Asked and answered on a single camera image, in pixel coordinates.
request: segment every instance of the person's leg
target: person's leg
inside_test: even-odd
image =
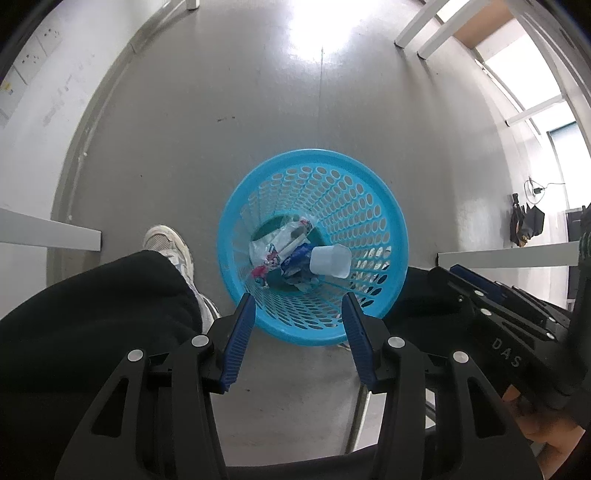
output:
[[[53,478],[130,350],[168,352],[202,333],[188,249],[176,234],[165,244],[166,229],[151,232],[144,248],[152,251],[53,285],[0,321],[0,478]]]

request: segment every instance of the gray floor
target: gray floor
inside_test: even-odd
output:
[[[351,155],[386,181],[411,265],[508,246],[509,196],[523,181],[514,172],[535,160],[531,133],[504,125],[510,104],[455,39],[428,62],[416,56],[434,22],[406,50],[393,45],[417,3],[346,4],[202,0],[146,45],[106,105],[73,192],[73,223],[103,232],[97,261],[136,251],[166,223],[193,251],[197,288],[230,312],[215,251],[226,200],[257,164],[305,147]],[[80,268],[64,259],[64,275]],[[342,452],[357,390],[346,350],[255,332],[238,383],[215,399],[227,463]]]

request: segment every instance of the brown panel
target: brown panel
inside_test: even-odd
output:
[[[503,0],[492,0],[468,20],[454,36],[467,48],[473,49],[512,18],[513,15]]]

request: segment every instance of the basket rim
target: basket rim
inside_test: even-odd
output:
[[[310,155],[323,157],[325,160],[318,158],[317,160],[312,161],[309,159]],[[230,265],[233,264],[233,258],[230,257],[230,252],[232,250],[230,233],[234,229],[235,221],[240,215],[240,209],[244,205],[245,199],[248,198],[262,181],[270,177],[272,174],[277,173],[278,170],[289,168],[300,163],[319,163],[322,161],[336,168],[340,167],[344,170],[353,170],[351,171],[352,174],[368,183],[375,193],[379,192],[379,198],[382,202],[385,202],[387,199],[387,201],[390,201],[391,205],[394,207],[393,209],[388,208],[387,211],[390,217],[395,217],[397,224],[400,226],[401,231],[397,232],[397,241],[399,242],[397,245],[397,253],[398,255],[402,255],[400,263],[405,267],[401,268],[400,271],[391,271],[389,273],[389,275],[395,277],[395,291],[391,293],[391,301],[384,304],[378,312],[372,312],[373,316],[383,317],[388,313],[402,290],[402,285],[404,284],[404,279],[406,277],[406,270],[408,268],[408,233],[404,216],[402,215],[402,210],[400,209],[400,205],[396,201],[396,198],[376,173],[360,161],[332,150],[303,148],[283,152],[265,160],[242,179],[230,195],[220,217],[217,233],[217,258],[222,279],[232,300],[235,303],[238,303],[242,295],[246,292],[246,289],[241,286],[242,282],[238,278],[236,268],[230,268]],[[344,328],[338,327],[314,330],[313,337],[296,335],[296,333],[299,332],[295,332],[294,327],[283,324],[283,322],[271,317],[260,308],[257,308],[256,310],[256,325],[276,338],[298,345],[335,345],[347,341]]]

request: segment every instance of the human hand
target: human hand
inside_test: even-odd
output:
[[[537,460],[544,478],[548,480],[572,453],[585,430],[561,412],[523,412],[518,404],[520,396],[520,391],[510,385],[503,395],[503,402],[525,438],[545,443]]]

